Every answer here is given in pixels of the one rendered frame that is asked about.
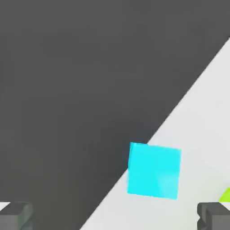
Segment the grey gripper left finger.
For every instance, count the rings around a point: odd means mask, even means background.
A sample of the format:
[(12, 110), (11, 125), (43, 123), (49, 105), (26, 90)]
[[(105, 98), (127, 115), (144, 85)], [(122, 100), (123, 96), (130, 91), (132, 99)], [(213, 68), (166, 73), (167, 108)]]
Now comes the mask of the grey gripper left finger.
[(33, 230), (33, 205), (10, 202), (0, 210), (0, 230)]

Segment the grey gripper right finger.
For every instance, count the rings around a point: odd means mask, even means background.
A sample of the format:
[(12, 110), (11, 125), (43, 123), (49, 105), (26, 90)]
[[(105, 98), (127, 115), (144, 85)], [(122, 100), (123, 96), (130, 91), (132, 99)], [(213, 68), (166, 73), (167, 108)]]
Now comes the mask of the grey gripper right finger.
[(230, 230), (230, 210), (221, 203), (198, 203), (197, 230)]

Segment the small lime green cube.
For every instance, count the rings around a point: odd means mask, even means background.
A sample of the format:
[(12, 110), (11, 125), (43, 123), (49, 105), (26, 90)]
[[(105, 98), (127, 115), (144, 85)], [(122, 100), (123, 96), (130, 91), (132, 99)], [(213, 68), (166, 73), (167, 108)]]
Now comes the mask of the small lime green cube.
[(228, 187), (219, 199), (220, 203), (230, 203), (230, 187)]

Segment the small cyan cube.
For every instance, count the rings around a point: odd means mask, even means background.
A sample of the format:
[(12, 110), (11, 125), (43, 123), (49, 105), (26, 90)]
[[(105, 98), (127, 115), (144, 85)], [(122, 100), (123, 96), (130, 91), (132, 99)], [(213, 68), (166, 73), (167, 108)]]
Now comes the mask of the small cyan cube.
[(127, 192), (176, 200), (180, 165), (180, 149), (131, 142)]

